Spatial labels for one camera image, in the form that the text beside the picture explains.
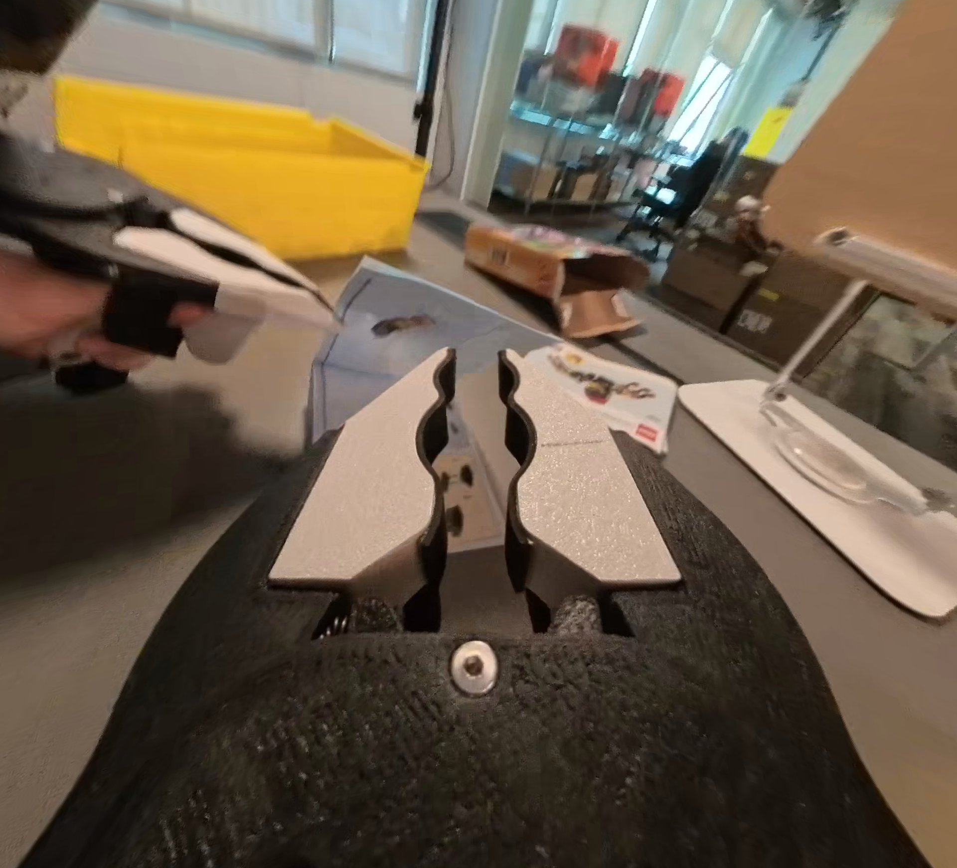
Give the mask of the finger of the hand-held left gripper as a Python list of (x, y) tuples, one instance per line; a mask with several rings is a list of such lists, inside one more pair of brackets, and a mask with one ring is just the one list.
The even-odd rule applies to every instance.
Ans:
[(323, 301), (317, 286), (292, 265), (281, 261), (256, 240), (209, 216), (191, 209), (173, 209), (168, 211), (168, 229), (226, 263), (255, 270), (280, 284), (303, 290), (317, 301)]
[(308, 288), (281, 282), (259, 266), (230, 262), (172, 231), (128, 227), (116, 235), (115, 242), (139, 256), (214, 281), (218, 312), (322, 330), (340, 326), (334, 312)]

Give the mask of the spider instruction booklet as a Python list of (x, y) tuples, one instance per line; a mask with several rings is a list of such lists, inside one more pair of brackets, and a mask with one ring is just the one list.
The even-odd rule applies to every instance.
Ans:
[(601, 416), (611, 429), (627, 434), (654, 455), (667, 454), (676, 381), (568, 344), (532, 350), (525, 359), (564, 393)]

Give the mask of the snake instruction booklet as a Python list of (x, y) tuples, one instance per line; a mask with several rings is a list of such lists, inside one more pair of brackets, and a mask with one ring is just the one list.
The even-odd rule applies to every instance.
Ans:
[(484, 551), (504, 540), (510, 479), (497, 356), (521, 355), (554, 338), (450, 289), (365, 257), (333, 302), (338, 329), (313, 362), (306, 427), (310, 441), (337, 429), (441, 348), (457, 355), (448, 444), (437, 457), (449, 550)]

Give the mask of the colourful lego set box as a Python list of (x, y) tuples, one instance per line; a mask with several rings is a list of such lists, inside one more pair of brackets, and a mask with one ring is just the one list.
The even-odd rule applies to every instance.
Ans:
[(543, 300), (559, 335), (571, 340), (629, 333), (641, 326), (631, 295), (649, 269), (625, 249), (539, 225), (471, 223), (465, 263)]

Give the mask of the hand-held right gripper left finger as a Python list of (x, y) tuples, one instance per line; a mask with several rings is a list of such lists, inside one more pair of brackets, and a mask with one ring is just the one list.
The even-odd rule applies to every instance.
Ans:
[(448, 536), (435, 469), (457, 355), (441, 348), (346, 420), (269, 571), (272, 587), (402, 608), (437, 592)]

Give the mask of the black pole stand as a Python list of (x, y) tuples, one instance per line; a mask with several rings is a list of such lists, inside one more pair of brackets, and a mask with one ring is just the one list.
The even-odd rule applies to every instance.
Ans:
[(437, 93), (439, 78), (446, 52), (446, 40), (453, 0), (434, 0), (432, 19), (427, 48), (424, 52), (423, 75), (417, 85), (416, 103), (413, 108), (413, 120), (417, 123), (414, 152), (418, 157), (426, 158), (433, 125), (437, 117)]

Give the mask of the black office chair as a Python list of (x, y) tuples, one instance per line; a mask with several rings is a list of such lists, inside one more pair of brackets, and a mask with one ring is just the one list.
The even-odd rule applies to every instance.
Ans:
[(615, 246), (624, 247), (631, 236), (645, 231), (652, 246), (635, 253), (657, 260), (664, 243), (674, 243), (679, 232), (700, 207), (715, 181), (724, 175), (744, 146), (749, 131), (736, 127), (717, 141), (711, 141), (684, 167), (670, 165), (664, 177), (640, 192), (633, 213), (614, 237)]

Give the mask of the yellow wall sign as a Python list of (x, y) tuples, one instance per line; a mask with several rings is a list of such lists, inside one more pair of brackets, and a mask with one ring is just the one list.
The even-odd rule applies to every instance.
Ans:
[(751, 133), (742, 154), (755, 159), (769, 159), (787, 122), (794, 112), (793, 107), (776, 105), (769, 108)]

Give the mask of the pile of cardboard boxes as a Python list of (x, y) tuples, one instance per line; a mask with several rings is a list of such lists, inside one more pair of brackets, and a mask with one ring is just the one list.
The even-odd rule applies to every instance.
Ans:
[(782, 366), (850, 280), (787, 249), (766, 229), (778, 164), (739, 156), (681, 228), (660, 299), (759, 359)]

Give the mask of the wooden board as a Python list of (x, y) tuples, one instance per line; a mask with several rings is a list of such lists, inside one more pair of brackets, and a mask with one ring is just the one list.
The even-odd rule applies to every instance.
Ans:
[(906, 0), (778, 169), (786, 249), (955, 317), (956, 0)]

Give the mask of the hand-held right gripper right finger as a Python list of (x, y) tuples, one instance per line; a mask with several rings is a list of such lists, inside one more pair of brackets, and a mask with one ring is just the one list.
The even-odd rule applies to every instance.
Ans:
[(498, 354), (509, 482), (505, 562), (514, 591), (568, 597), (674, 587), (678, 566), (611, 429), (511, 349)]

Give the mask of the person's left hand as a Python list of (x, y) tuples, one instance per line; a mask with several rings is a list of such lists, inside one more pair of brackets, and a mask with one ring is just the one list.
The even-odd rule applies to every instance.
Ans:
[(108, 369), (132, 372), (152, 356), (112, 344), (102, 334), (102, 315), (112, 287), (63, 274), (32, 257), (1, 255), (1, 348), (39, 360), (55, 348)]

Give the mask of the clear stand with white base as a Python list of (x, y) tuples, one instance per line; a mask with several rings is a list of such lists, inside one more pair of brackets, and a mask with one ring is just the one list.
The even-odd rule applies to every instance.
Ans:
[(864, 290), (838, 302), (770, 383), (683, 386), (683, 407), (871, 584), (933, 621), (956, 610), (955, 501), (918, 487), (796, 401), (798, 365)]

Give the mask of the red equipment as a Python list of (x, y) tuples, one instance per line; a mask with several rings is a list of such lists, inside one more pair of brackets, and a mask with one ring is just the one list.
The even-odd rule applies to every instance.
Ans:
[(638, 77), (638, 115), (669, 118), (675, 111), (686, 80), (683, 76), (646, 68)]
[(599, 29), (565, 23), (554, 49), (553, 78), (595, 89), (611, 72), (619, 40)]

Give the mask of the yellow plastic bin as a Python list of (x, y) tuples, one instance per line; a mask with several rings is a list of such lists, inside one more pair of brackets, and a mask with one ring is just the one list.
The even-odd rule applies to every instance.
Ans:
[(430, 165), (307, 110), (74, 75), (53, 84), (57, 141), (307, 262), (403, 250)]

